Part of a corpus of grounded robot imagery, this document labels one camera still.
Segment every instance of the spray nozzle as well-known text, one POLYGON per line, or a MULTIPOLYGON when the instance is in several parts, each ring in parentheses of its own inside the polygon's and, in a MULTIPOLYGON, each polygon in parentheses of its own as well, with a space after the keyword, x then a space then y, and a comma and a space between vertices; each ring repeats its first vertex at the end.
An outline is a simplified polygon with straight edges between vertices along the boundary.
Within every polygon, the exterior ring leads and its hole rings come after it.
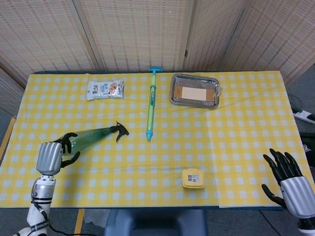
POLYGON ((116 139, 116 142, 117 142, 118 139, 120 139, 120 137, 121 137, 122 135, 125 135, 125 134, 129 135, 129 132, 128 132, 128 130, 127 130, 122 124, 120 124, 120 123, 118 123, 118 122, 116 122, 116 123, 117 123, 116 126, 111 126, 111 127, 110 127, 110 131, 111 131, 112 133, 114 133, 114 132, 116 132, 117 130, 119 130, 119 134, 118 134, 117 139, 116 139))

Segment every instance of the barcode label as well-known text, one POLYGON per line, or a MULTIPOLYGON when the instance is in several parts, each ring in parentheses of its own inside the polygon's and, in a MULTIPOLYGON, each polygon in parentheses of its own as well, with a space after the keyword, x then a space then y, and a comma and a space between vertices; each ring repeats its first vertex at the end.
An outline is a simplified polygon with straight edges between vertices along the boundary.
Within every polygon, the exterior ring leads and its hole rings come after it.
POLYGON ((200 175, 197 175, 197 174, 188 175, 188 182, 199 183, 200 182, 200 175))

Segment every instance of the gray chair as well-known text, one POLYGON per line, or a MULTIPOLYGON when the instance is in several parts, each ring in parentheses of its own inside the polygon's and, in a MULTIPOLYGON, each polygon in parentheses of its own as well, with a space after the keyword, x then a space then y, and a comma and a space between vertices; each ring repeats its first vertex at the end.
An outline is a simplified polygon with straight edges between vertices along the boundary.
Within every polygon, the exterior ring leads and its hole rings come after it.
POLYGON ((207 236, 204 210, 115 209, 111 210, 105 236, 207 236))

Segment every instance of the power strip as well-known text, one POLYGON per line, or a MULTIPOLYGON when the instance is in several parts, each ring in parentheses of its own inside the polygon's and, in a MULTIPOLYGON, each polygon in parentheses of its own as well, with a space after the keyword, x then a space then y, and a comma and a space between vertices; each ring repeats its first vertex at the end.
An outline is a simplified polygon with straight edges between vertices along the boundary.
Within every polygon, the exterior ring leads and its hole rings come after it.
POLYGON ((298 118, 298 119, 301 119, 303 121, 306 121, 308 123, 311 123, 311 124, 315 124, 315 121, 314 120, 311 120, 311 119, 308 119, 307 117, 309 115, 311 115, 312 113, 309 113, 307 111, 303 111, 302 112, 297 112, 297 113, 293 113, 294 117, 298 118))

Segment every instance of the robotic arm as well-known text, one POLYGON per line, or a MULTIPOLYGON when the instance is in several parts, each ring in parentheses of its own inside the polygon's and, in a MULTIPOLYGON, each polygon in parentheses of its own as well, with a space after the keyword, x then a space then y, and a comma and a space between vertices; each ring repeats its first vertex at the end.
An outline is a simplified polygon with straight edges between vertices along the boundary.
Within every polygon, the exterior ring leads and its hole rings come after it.
POLYGON ((38 178, 32 187, 31 206, 27 216, 30 227, 20 230, 14 236, 47 236, 47 227, 50 226, 48 216, 56 185, 54 175, 78 159, 80 152, 70 160, 62 161, 65 146, 71 153, 69 138, 76 136, 75 133, 68 133, 62 140, 42 143, 36 167, 41 173, 41 178, 38 178))
POLYGON ((263 184, 261 187, 267 197, 286 208, 291 215, 299 219, 299 231, 305 236, 315 236, 315 194, 309 181, 301 173, 295 159, 287 152, 270 149, 276 163, 268 156, 263 157, 268 162, 280 186, 283 199, 276 197, 263 184))

